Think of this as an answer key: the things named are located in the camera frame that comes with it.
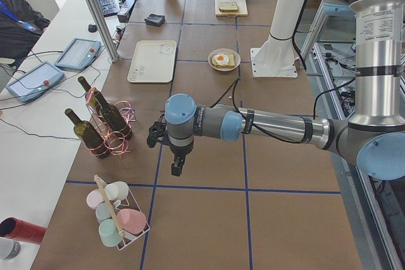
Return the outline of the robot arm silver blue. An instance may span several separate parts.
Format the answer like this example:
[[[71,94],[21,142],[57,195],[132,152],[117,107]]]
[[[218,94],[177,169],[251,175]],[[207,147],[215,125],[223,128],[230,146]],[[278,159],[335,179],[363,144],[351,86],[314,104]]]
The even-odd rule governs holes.
[[[345,121],[300,118],[236,106],[198,106],[185,94],[165,104],[164,143],[180,176],[194,137],[234,141],[241,134],[312,144],[378,180],[404,176],[404,117],[399,111],[404,0],[325,0],[348,5],[356,17],[355,113]]]

